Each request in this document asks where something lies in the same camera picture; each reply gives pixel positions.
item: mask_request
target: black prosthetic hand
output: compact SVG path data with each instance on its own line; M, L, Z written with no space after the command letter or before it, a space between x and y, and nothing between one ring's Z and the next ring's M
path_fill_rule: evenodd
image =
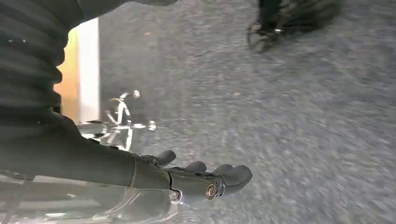
M247 28L247 44L264 52L286 37L327 25L341 8L341 0L259 0L256 22Z
M137 204L136 210L142 206L152 210L168 206L170 201L161 203L161 198L171 199L176 204L190 204L239 191L252 178L245 166L222 165L212 173L206 172L201 162L185 168L164 168L175 158L173 152L167 151L158 157L139 156L101 145L82 137L70 119L52 111L52 107L60 105L60 96L54 92L53 86L62 79L56 66L64 60L68 32L125 2L128 1L0 0L3 18L0 32L0 183L5 181L8 186L10 179L19 180L24 176L23 190L25 185L29 186L37 178L42 180L44 176L55 178L57 184L59 179L68 180L67 183L76 181L78 193L84 192L81 186L91 186L82 182L95 183L101 188L121 187L122 191L116 191L122 195L118 202L101 200L104 194L94 194L95 201L106 204L104 207L110 209L111 214L120 211L117 209L120 205L130 204L128 200L135 200L135 193L127 193L131 189L140 192L138 195L144 195L141 192L147 190L152 193L140 197L146 203ZM174 1L138 2L165 6ZM40 183L47 183L46 180L44 178ZM2 223L12 223L10 217L14 217L13 208L18 207L18 203L11 205ZM116 220L121 217L107 214L105 212L100 218Z

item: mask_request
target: prosthetic hand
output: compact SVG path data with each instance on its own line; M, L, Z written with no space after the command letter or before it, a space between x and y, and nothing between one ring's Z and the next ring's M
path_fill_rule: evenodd
M247 44L264 52L285 37L324 27L340 7L341 0L259 0L256 22L247 28Z
M56 66L68 32L125 2L0 0L2 224L150 223L171 217L176 204L235 193L252 178L245 166L166 168L172 151L144 156L101 144L52 111L60 105L53 85L62 79Z

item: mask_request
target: prosthetic finger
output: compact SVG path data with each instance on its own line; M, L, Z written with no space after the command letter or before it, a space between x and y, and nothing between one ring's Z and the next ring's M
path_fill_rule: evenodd
M172 150L165 150L158 156L144 155L141 158L149 165L165 167L176 159L176 154Z

